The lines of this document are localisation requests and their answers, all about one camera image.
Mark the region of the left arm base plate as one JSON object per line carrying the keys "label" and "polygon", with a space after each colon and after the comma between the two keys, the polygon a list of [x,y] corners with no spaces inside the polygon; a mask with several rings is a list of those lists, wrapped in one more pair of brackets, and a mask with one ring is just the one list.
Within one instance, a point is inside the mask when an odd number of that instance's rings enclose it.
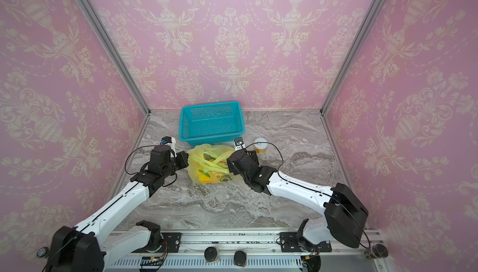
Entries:
{"label": "left arm base plate", "polygon": [[182,233],[166,232],[161,234],[161,238],[153,243],[151,247],[146,247],[149,253],[177,253],[180,247]]}

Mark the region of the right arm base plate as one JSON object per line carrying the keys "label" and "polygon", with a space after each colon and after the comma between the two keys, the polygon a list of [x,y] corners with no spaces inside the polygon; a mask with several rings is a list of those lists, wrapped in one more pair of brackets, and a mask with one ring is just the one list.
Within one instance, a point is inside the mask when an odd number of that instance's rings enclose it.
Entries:
{"label": "right arm base plate", "polygon": [[314,245],[294,232],[281,232],[277,242],[281,246],[281,251],[283,253],[294,253],[299,251],[310,253],[332,252],[330,241],[322,241]]}

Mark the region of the yellow plastic bag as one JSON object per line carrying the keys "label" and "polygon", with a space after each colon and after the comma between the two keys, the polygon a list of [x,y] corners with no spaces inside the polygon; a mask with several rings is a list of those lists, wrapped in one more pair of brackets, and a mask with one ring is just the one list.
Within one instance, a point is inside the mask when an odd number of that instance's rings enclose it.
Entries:
{"label": "yellow plastic bag", "polygon": [[230,173],[227,159],[235,152],[230,146],[202,144],[188,150],[187,172],[197,184],[220,184],[230,182],[235,176]]}

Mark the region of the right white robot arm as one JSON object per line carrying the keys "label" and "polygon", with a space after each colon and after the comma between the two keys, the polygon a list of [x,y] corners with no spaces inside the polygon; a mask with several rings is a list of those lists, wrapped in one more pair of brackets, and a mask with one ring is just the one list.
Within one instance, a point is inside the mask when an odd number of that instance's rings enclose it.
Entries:
{"label": "right white robot arm", "polygon": [[304,219],[296,233],[304,249],[332,238],[346,247],[360,246],[368,210],[345,184],[320,186],[295,179],[277,168],[259,165],[256,154],[246,149],[235,151],[227,164],[229,171],[241,176],[253,191],[290,199],[320,215],[318,219]]}

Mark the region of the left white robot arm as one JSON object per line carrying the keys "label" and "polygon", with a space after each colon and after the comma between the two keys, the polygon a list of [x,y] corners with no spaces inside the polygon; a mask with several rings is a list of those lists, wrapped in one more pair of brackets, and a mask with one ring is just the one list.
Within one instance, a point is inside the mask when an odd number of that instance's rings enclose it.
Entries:
{"label": "left white robot arm", "polygon": [[137,206],[152,197],[165,180],[188,166],[188,154],[176,151],[176,140],[166,136],[153,147],[149,162],[124,189],[74,227],[54,233],[45,272],[103,272],[130,253],[156,252],[167,246],[158,224],[142,220],[129,231],[111,233]]}

